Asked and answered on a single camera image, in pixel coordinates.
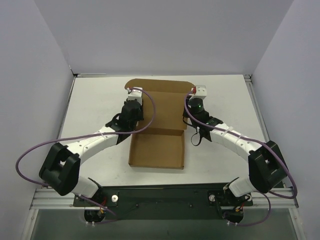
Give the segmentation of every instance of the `black joint module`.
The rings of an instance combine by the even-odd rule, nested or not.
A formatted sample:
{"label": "black joint module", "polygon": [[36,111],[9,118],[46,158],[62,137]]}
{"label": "black joint module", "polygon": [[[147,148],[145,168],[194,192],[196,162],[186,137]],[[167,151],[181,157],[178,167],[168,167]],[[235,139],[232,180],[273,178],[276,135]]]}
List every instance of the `black joint module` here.
{"label": "black joint module", "polygon": [[[126,100],[121,113],[116,114],[105,126],[116,132],[132,132],[136,129],[137,122],[144,120],[144,108],[137,100]],[[116,144],[121,143],[130,134],[120,134]]]}
{"label": "black joint module", "polygon": [[58,194],[70,193],[78,183],[80,158],[67,149],[67,145],[54,144],[40,169],[39,177]]}
{"label": "black joint module", "polygon": [[[286,164],[275,142],[268,141],[266,145]],[[248,163],[250,181],[252,185],[262,193],[269,192],[287,176],[276,158],[264,146],[261,146],[256,151],[250,152]]]}
{"label": "black joint module", "polygon": [[[190,112],[190,114],[197,119],[198,121],[208,125],[208,126],[203,126],[199,124],[198,122],[194,121],[192,118],[190,119],[192,126],[197,129],[199,128],[199,134],[200,138],[205,138],[208,141],[212,141],[210,137],[210,131],[212,131],[211,127],[215,127],[218,124],[223,124],[224,122],[221,121],[220,119],[210,116],[210,114],[205,110],[204,108],[204,102],[201,98],[194,97],[190,99],[188,98],[185,101],[187,108]],[[189,118],[190,116],[188,115],[187,111],[185,108],[183,108],[183,118]]]}

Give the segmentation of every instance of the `glass panel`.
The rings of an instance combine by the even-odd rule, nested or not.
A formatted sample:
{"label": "glass panel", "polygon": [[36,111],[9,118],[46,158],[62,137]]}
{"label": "glass panel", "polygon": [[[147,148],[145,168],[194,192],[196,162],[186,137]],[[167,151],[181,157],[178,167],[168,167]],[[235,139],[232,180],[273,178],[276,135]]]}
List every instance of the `glass panel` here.
{"label": "glass panel", "polygon": [[[266,215],[266,209],[246,209],[244,223]],[[272,209],[270,218],[251,227],[227,226],[225,220],[120,220],[86,226],[83,210],[39,210],[32,240],[296,240],[288,209]]]}

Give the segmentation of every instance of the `cardboard box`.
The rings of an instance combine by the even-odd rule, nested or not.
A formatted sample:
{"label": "cardboard box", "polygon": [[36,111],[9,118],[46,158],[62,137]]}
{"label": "cardboard box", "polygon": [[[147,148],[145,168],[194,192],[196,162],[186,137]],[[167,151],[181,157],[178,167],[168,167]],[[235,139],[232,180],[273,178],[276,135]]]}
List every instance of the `cardboard box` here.
{"label": "cardboard box", "polygon": [[[185,135],[184,97],[194,85],[187,81],[132,79],[125,88],[141,87],[154,99],[156,116],[143,132],[131,138],[129,165],[132,167],[183,169]],[[143,94],[143,116],[137,130],[146,126],[153,115],[150,99]]]}

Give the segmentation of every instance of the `white table surface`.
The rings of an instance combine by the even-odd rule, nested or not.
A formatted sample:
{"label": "white table surface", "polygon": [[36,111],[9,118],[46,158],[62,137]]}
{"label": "white table surface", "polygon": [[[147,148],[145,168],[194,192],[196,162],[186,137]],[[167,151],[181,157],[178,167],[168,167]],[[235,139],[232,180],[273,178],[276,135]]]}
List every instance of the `white table surface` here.
{"label": "white table surface", "polygon": [[[195,85],[206,85],[208,96],[204,100],[204,107],[211,116],[221,119],[248,137],[264,140],[242,75],[76,78],[61,136],[73,137],[99,130],[121,111],[127,97],[124,86],[134,78],[188,81]],[[81,165],[80,174],[94,179],[102,186],[226,183],[236,177],[248,175],[247,162],[229,149],[206,139],[202,140],[200,146],[193,146],[190,138],[194,132],[190,127],[185,131],[182,170],[130,167],[129,137],[119,145],[109,147],[87,160]]]}

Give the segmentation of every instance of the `screw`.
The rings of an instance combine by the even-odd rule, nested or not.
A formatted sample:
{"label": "screw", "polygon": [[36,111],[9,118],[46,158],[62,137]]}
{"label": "screw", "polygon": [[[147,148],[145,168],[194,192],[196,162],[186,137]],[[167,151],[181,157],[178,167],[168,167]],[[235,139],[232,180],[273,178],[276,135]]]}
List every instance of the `screw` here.
{"label": "screw", "polygon": [[209,201],[210,202],[214,202],[216,199],[216,196],[215,195],[213,195],[213,194],[211,194],[210,196],[209,196]]}

